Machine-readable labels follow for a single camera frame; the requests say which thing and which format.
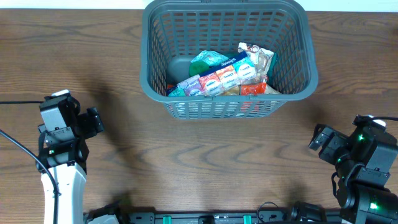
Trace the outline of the green Nescafe bag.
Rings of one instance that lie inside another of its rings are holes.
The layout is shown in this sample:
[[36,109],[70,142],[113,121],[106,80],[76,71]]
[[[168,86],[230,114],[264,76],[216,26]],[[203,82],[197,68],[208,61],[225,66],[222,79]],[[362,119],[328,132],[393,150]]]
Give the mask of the green Nescafe bag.
[[[226,56],[228,58],[231,58],[231,57],[235,57],[237,54],[238,53],[227,53],[224,56]],[[275,68],[276,63],[278,62],[278,60],[279,60],[279,55],[277,53],[274,53],[274,56],[272,58],[269,70],[267,72],[267,76],[268,76],[268,79],[269,79],[270,82],[273,81],[273,72],[274,72],[274,68]]]

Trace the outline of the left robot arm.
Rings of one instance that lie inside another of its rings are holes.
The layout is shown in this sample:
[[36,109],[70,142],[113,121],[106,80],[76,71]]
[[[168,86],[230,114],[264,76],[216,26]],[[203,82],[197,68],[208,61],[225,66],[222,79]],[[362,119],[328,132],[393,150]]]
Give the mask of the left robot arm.
[[126,223],[116,204],[84,213],[86,184],[86,140],[104,131],[95,107],[81,113],[80,103],[68,90],[45,97],[39,105],[39,155],[45,195],[45,223]]

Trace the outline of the green lid jar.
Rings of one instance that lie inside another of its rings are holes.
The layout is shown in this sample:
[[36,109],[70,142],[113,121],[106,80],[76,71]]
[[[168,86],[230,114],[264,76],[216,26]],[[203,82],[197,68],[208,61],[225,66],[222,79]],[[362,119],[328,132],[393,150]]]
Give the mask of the green lid jar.
[[190,77],[193,77],[193,76],[199,75],[209,69],[210,69],[210,67],[206,62],[199,60],[199,61],[192,62],[190,64],[188,73],[189,73]]

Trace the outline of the white teal small packet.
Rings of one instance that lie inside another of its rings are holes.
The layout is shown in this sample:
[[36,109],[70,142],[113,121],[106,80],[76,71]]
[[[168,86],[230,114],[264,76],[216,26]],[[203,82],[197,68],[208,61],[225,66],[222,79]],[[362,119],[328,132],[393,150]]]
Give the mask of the white teal small packet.
[[205,62],[209,67],[214,67],[226,61],[228,59],[227,56],[218,53],[216,51],[204,50],[201,51],[197,56],[195,56],[190,62]]

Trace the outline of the brown white snack bag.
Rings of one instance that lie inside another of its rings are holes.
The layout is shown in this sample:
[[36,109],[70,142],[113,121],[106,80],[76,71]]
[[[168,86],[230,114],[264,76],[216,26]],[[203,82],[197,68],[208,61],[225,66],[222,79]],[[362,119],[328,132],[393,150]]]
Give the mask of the brown white snack bag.
[[268,82],[268,71],[271,66],[274,52],[259,47],[258,45],[247,44],[240,42],[238,45],[238,52],[245,51],[251,62],[254,64],[256,70],[256,76],[245,81],[245,85],[267,83]]

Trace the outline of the Kleenex tissue multipack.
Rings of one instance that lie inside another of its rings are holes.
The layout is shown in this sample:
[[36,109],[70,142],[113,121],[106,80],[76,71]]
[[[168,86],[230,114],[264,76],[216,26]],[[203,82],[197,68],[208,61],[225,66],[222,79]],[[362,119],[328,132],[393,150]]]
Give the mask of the Kleenex tissue multipack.
[[216,96],[255,77],[254,64],[246,52],[241,52],[169,88],[167,96]]

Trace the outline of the red spaghetti packet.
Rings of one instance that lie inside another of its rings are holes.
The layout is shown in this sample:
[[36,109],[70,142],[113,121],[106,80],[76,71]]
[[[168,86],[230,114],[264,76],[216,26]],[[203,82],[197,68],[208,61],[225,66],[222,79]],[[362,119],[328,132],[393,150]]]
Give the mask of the red spaghetti packet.
[[[205,91],[201,85],[195,85],[192,88],[182,89],[180,87],[173,86],[167,91],[168,97],[177,96],[198,96],[205,95]],[[277,90],[273,89],[270,85],[266,83],[253,84],[253,85],[238,85],[232,87],[232,89],[221,92],[221,95],[261,95],[261,94],[280,94]]]

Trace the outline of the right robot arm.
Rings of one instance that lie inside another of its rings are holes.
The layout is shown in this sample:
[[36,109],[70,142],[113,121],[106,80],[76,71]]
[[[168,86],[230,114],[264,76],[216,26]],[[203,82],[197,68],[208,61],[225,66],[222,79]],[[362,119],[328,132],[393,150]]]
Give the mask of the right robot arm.
[[397,223],[397,195],[385,187],[397,157],[397,139],[386,131],[387,116],[357,115],[345,135],[315,126],[309,148],[333,165],[332,193],[342,223]]

